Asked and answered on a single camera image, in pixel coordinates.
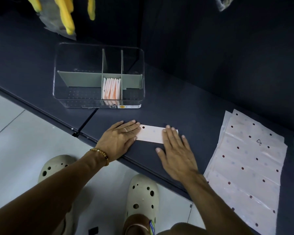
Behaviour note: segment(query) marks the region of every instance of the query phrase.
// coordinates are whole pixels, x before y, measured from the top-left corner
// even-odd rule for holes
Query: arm
[[[206,230],[212,234],[253,234],[250,228],[214,192],[198,172],[196,160],[185,136],[174,128],[162,132],[165,152],[157,148],[166,172],[183,184],[198,209]]]
[[[118,159],[136,140],[139,125],[135,121],[114,124],[96,148],[104,151],[110,162]],[[51,234],[82,188],[105,165],[102,154],[88,151],[72,165],[20,195],[0,209],[0,234]]]

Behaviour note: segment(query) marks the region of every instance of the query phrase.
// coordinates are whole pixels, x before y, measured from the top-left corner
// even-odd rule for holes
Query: forearm
[[[95,151],[46,178],[0,209],[0,234],[50,234],[86,183],[106,164]]]
[[[250,228],[214,192],[203,175],[190,174],[182,181],[212,234],[252,234]]]

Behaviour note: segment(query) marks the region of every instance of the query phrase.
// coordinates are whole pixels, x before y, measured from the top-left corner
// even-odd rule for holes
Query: beaded bracelet
[[[109,158],[108,158],[107,154],[104,151],[102,151],[100,149],[90,149],[90,151],[96,151],[96,152],[101,153],[104,156],[104,158],[106,158],[106,160],[107,160],[107,164],[105,166],[109,165]]]

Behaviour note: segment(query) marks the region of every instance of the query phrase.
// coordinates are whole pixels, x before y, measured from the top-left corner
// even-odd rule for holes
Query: hand
[[[137,139],[140,131],[140,123],[132,120],[123,124],[123,121],[115,123],[99,139],[96,148],[104,151],[109,161],[112,162],[127,152],[129,147]]]
[[[191,172],[198,172],[194,154],[184,135],[181,140],[175,128],[167,125],[162,138],[166,153],[160,148],[156,148],[156,152],[163,168],[174,180],[182,182]]]

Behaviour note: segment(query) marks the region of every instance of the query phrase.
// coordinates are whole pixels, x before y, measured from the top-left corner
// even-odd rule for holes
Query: white tile floor
[[[90,149],[77,138],[0,96],[0,207],[33,187],[42,166],[59,154],[76,158]],[[137,172],[115,161],[100,170],[75,203],[79,215],[75,234],[87,234],[98,226],[100,234],[120,234],[126,196]],[[159,186],[157,233],[177,222],[204,227],[192,202]]]

